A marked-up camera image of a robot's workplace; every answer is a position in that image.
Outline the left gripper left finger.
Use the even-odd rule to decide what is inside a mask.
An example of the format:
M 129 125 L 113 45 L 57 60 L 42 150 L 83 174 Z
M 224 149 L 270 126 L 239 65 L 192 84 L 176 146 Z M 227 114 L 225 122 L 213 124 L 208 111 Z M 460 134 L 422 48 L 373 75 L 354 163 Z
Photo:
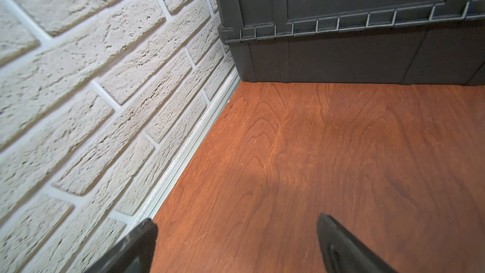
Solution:
M 85 272 L 150 272 L 158 227 L 147 218 Z

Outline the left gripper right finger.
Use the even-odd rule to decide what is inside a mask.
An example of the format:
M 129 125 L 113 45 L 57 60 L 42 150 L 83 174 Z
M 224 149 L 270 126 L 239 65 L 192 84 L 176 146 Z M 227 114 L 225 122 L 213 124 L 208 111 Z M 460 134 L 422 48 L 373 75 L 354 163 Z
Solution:
M 319 215 L 317 235 L 327 272 L 395 272 L 332 216 Z

